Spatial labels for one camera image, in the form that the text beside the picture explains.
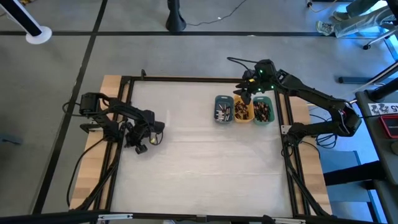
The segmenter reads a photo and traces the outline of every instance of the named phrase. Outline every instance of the office chair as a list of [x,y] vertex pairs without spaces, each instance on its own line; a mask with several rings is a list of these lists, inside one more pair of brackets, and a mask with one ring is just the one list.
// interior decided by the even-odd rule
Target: office chair
[[388,31],[384,34],[381,34],[379,37],[376,37],[375,39],[369,41],[366,45],[363,46],[364,50],[370,49],[371,44],[375,43],[376,41],[379,41],[381,39],[388,39],[392,35],[398,34],[398,21],[391,21],[392,23],[383,23],[380,25],[380,27],[387,29]]

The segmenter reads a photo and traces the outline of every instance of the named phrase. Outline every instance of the table leg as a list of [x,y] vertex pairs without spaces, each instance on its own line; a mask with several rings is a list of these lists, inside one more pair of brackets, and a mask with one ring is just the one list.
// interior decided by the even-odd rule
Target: table leg
[[384,179],[386,174],[380,161],[374,161],[347,169],[335,170],[323,174],[326,186],[345,184],[361,180]]
[[169,7],[170,14],[169,18],[167,18],[166,28],[170,32],[183,31],[187,23],[180,13],[180,0],[167,0],[167,6]]
[[346,84],[365,84],[373,80],[373,83],[389,83],[393,78],[388,78],[391,75],[398,72],[398,62],[394,62],[388,68],[384,69],[382,72],[378,73],[373,78],[363,78],[363,77],[339,77],[339,83],[346,83]]

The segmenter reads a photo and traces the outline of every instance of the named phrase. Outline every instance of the orange container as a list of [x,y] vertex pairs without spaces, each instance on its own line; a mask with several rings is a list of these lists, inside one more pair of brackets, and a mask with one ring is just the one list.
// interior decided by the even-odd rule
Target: orange container
[[[234,96],[234,105],[237,102],[243,103],[243,100],[242,100],[241,96],[239,96],[239,95],[235,95]],[[235,117],[236,110],[234,110],[234,120],[236,122],[238,122],[238,123],[248,123],[251,120],[253,120],[253,118],[254,118],[254,107],[253,107],[253,101],[252,100],[250,101],[250,104],[248,105],[248,111],[249,111],[249,119],[238,119],[238,118]]]

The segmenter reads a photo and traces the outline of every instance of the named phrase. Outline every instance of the sticker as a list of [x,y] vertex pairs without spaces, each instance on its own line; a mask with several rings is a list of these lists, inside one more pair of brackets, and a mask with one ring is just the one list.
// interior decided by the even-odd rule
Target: sticker
[[368,103],[372,115],[398,113],[398,103]]

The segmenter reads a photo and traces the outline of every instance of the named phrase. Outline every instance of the small plastic bin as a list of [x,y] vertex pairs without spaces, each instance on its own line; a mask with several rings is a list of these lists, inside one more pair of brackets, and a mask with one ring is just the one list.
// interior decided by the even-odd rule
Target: small plastic bin
[[[225,108],[230,107],[229,118],[227,121],[217,120],[217,111],[221,110],[220,106]],[[214,106],[214,120],[220,124],[228,124],[234,119],[234,99],[230,96],[219,95],[216,96],[215,106]]]
[[[235,106],[235,104],[236,104],[237,102],[243,103],[243,100],[242,100],[242,98],[241,98],[240,96],[235,95],[235,96],[234,96],[234,106]],[[251,120],[253,120],[253,118],[254,118],[253,101],[250,101],[250,104],[247,105],[247,106],[248,106],[248,111],[249,111],[249,119],[238,119],[238,118],[236,118],[236,117],[235,117],[235,113],[236,113],[236,112],[235,112],[235,110],[234,110],[234,120],[235,120],[237,123],[248,123],[248,122],[250,122]]]
[[272,102],[271,99],[266,97],[266,96],[256,96],[253,98],[253,102],[263,102],[268,105],[269,107],[269,117],[268,121],[259,121],[256,118],[254,118],[254,122],[258,125],[267,125],[275,120],[275,115],[274,115],[274,109],[272,108]]

